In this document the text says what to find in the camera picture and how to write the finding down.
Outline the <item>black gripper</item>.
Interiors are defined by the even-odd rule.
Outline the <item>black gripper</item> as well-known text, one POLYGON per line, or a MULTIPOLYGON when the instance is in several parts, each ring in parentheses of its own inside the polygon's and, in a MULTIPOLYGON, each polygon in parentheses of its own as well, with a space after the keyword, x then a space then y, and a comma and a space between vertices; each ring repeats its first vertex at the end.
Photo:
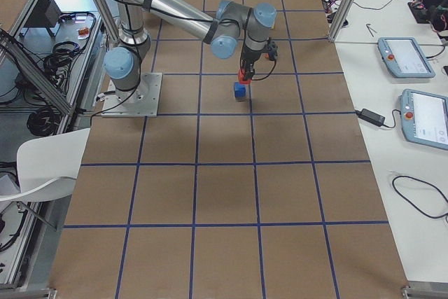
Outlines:
POLYGON ((259 50, 252 50, 244 46, 241 50, 239 69, 243 69, 247 75, 250 75, 251 80, 255 76, 255 63, 260 59, 261 52, 259 50))

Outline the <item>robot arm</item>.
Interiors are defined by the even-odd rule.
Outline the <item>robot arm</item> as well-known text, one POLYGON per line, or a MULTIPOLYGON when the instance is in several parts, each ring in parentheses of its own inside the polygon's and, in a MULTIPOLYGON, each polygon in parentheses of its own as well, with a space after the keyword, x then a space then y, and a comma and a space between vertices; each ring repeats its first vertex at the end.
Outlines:
POLYGON ((277 62, 277 45, 270 38, 270 30, 277 16, 276 8, 268 3, 248 7, 234 1, 222 0, 213 18, 183 0, 117 0, 125 6, 136 6, 210 45, 220 59, 230 58, 243 35, 239 57, 238 83, 248 85, 256 81, 255 63, 261 55, 277 62))

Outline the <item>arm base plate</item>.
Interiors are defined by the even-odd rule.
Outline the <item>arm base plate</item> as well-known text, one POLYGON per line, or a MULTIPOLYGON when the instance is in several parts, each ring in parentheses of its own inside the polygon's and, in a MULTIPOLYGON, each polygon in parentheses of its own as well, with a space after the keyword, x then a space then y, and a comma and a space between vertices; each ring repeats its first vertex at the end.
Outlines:
POLYGON ((142 73, 141 81, 136 92, 117 91, 107 95, 102 108, 102 117, 131 118, 156 117, 162 87, 162 73, 142 73))

